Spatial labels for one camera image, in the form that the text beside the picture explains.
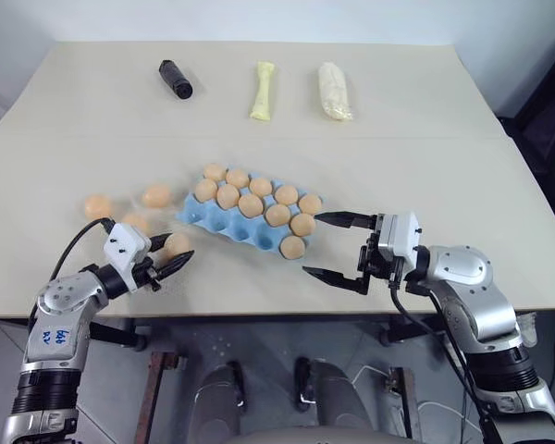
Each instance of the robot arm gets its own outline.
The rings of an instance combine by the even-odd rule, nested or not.
[[[367,294],[370,277],[396,291],[433,297],[448,334],[464,354],[473,394],[482,406],[486,443],[537,439],[555,442],[555,403],[523,346],[512,305],[493,283],[491,262],[470,246],[419,246],[421,229],[413,213],[365,216],[338,212],[317,215],[338,227],[372,230],[360,251],[356,279],[322,268],[305,271],[329,285]]]
[[[40,290],[37,321],[32,327],[18,380],[18,395],[6,420],[4,444],[72,442],[76,432],[77,389],[86,363],[91,321],[110,300],[179,271],[193,255],[180,254],[155,268],[148,252],[168,235],[143,236],[127,224],[115,224],[105,242],[108,265],[89,265],[57,278]]]

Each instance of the tabletop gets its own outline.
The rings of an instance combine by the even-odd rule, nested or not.
[[[180,101],[157,73],[174,59],[193,84]],[[276,64],[270,122],[248,118],[257,60]],[[322,112],[316,71],[345,74],[355,120]],[[413,210],[422,243],[470,244],[494,265],[516,309],[555,307],[555,217],[512,140],[448,46],[312,43],[61,43],[0,122],[0,316],[28,313],[57,257],[83,226],[82,201],[128,200],[168,183],[180,208],[210,162],[242,167],[325,198],[326,210]],[[286,261],[174,221],[192,260],[157,293],[118,298],[105,315],[393,312],[386,286],[367,296],[302,272],[355,276],[366,232],[319,224]],[[64,272],[101,264],[92,232]],[[415,311],[425,298],[401,295]]]

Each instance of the white wall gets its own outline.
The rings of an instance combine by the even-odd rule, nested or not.
[[[555,0],[3,0],[0,117],[53,41],[453,43],[513,115],[555,58]]]

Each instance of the blue egg carton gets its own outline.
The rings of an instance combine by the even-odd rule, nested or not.
[[[250,179],[260,177],[257,174],[250,174]],[[193,193],[189,193],[185,198],[183,209],[177,213],[177,219],[186,224],[193,224],[205,228],[210,233],[218,233],[228,236],[233,241],[245,242],[257,247],[264,252],[277,253],[281,255],[279,244],[288,236],[292,236],[290,223],[280,227],[272,227],[265,220],[265,211],[270,206],[276,204],[273,192],[275,192],[283,182],[270,180],[273,188],[272,194],[262,197],[264,213],[257,217],[246,217],[241,213],[238,206],[224,210],[218,205],[216,199],[206,202],[199,202]],[[226,183],[225,180],[218,182],[218,188]],[[299,200],[306,194],[306,191],[298,190]],[[248,187],[240,188],[240,195],[250,194]],[[296,203],[289,205],[291,217],[298,215],[301,211]],[[302,237],[304,245],[308,248],[312,235]]]

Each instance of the brown egg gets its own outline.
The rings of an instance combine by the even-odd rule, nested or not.
[[[292,205],[298,202],[298,191],[291,185],[282,185],[275,194],[278,204]]]
[[[251,218],[263,213],[263,202],[254,194],[245,194],[239,199],[240,212]]]
[[[269,180],[265,178],[255,178],[251,180],[251,183],[249,184],[249,190],[251,190],[253,194],[256,194],[259,197],[264,197],[268,194],[271,194],[271,191],[273,189]]]
[[[222,185],[216,194],[218,205],[220,205],[220,208],[223,210],[228,210],[233,206],[237,206],[240,197],[239,190],[229,183]]]
[[[265,211],[265,220],[272,227],[279,227],[280,225],[286,225],[290,221],[291,212],[286,205],[281,203],[276,203],[271,205]]]
[[[84,214],[89,220],[111,217],[113,214],[113,205],[107,196],[103,194],[93,194],[84,200]]]
[[[205,169],[203,170],[203,176],[206,179],[211,179],[219,182],[220,180],[224,180],[226,178],[226,169],[219,164],[209,164],[205,166]]]
[[[300,213],[290,221],[290,228],[296,236],[308,236],[316,227],[315,219],[311,215]]]
[[[279,244],[279,250],[286,259],[300,259],[304,256],[304,240],[297,236],[288,236]]]
[[[249,186],[249,175],[241,169],[231,169],[226,173],[226,182],[237,188],[245,188]]]
[[[149,208],[164,208],[170,204],[172,195],[170,188],[164,183],[148,187],[142,196],[142,203]]]
[[[167,260],[191,250],[189,238],[183,233],[173,233],[165,240],[163,253]]]
[[[144,236],[150,236],[152,234],[148,221],[136,213],[129,213],[128,215],[125,215],[125,217],[121,219],[121,222],[124,224],[130,224],[137,228]]]
[[[211,179],[202,179],[195,185],[195,199],[199,202],[209,201],[216,197],[218,185]]]
[[[303,213],[314,216],[321,211],[323,203],[321,202],[321,198],[316,194],[306,194],[298,202],[298,207]]]

